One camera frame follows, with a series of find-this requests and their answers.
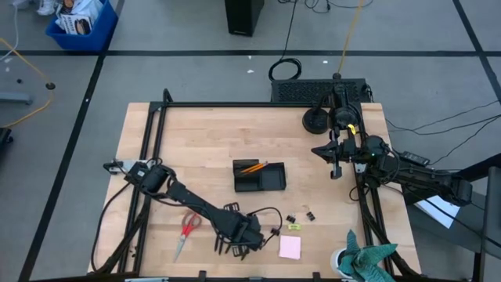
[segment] yellow label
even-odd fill
[[[348,125],[348,127],[351,129],[351,133],[353,133],[353,135],[356,135],[356,134],[357,134],[357,131],[355,130],[355,126],[353,126],[353,125]]]
[[[289,224],[289,230],[301,230],[301,224]]]

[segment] red scissor handle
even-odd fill
[[[181,235],[188,236],[195,228],[200,226],[202,218],[195,212],[189,211],[185,217],[182,218],[182,232]]]

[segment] computer tower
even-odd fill
[[[252,36],[265,0],[225,0],[230,34]]]

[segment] pink sticky note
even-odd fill
[[[300,259],[301,258],[301,238],[294,236],[280,236],[280,258]]]

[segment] scissor blade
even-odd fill
[[[181,254],[182,246],[185,245],[185,240],[180,239],[178,243],[178,248],[175,251],[175,257],[174,257],[174,262],[178,260],[179,254]]]

